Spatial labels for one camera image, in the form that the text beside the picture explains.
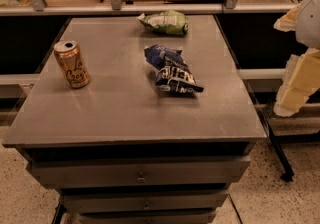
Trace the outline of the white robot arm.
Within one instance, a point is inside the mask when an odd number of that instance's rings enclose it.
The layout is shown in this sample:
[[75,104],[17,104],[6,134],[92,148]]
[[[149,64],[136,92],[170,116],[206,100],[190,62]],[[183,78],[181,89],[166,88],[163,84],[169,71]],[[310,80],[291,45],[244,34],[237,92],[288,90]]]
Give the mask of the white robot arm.
[[287,61],[273,111],[281,117],[298,113],[320,88],[320,0],[302,0],[279,18],[274,28],[294,31],[296,40],[307,47],[301,56]]

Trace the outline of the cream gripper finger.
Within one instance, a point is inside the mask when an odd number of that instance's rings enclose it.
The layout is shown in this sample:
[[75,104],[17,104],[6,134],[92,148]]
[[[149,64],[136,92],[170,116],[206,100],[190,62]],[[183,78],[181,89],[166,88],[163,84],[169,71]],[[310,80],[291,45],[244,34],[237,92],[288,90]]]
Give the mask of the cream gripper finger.
[[277,19],[273,27],[276,30],[283,31],[283,32],[295,31],[298,11],[299,11],[299,6],[292,8],[282,17]]
[[320,50],[309,48],[301,56],[292,54],[286,64],[273,111],[289,117],[305,105],[320,88]]

